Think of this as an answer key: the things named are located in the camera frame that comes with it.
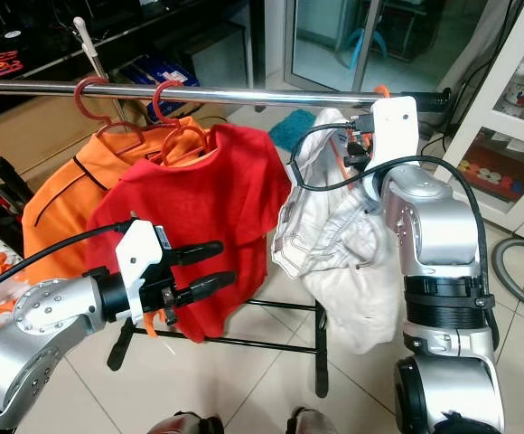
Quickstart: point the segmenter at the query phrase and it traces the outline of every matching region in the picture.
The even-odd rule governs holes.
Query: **red shirt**
[[[207,299],[176,310],[176,324],[196,342],[220,336],[224,320],[262,284],[267,274],[266,234],[277,222],[290,192],[284,167],[267,133],[248,127],[217,125],[215,148],[205,158],[181,167],[136,162],[93,212],[88,229],[127,220],[135,211],[164,226],[174,248],[221,241],[213,258],[173,267],[178,288],[211,273],[235,270],[237,281]],[[107,232],[91,239],[89,268],[118,271],[115,247],[121,235]]]

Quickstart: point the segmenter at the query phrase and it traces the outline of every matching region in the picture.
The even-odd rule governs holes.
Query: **white cloth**
[[[346,119],[327,108],[314,124],[338,122]],[[346,145],[343,130],[311,134],[296,158],[306,183],[342,181],[336,153],[344,156]],[[272,260],[324,306],[333,337],[363,354],[395,334],[402,282],[395,240],[360,184],[330,192],[293,187],[280,210]]]

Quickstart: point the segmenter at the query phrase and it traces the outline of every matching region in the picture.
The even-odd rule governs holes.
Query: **vacuum hose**
[[[524,240],[509,238],[497,243],[491,254],[491,264],[495,271],[495,275],[501,281],[503,286],[524,303],[524,290],[515,283],[507,269],[505,269],[505,264],[503,263],[503,254],[505,253],[505,250],[510,247],[524,247]]]

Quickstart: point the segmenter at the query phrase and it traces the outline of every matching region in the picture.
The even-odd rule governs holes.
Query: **teal mat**
[[[278,147],[292,152],[296,142],[312,128],[316,116],[310,111],[296,110],[270,130],[270,138]]]

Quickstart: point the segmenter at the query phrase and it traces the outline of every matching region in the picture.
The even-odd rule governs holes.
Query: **chrome pole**
[[[69,97],[75,83],[67,81],[0,80],[0,95]],[[155,86],[145,84],[91,84],[83,95],[93,98],[151,99]],[[264,106],[316,106],[362,109],[382,98],[377,93],[315,92],[306,90],[255,90],[168,88],[160,99],[181,102],[251,104]]]

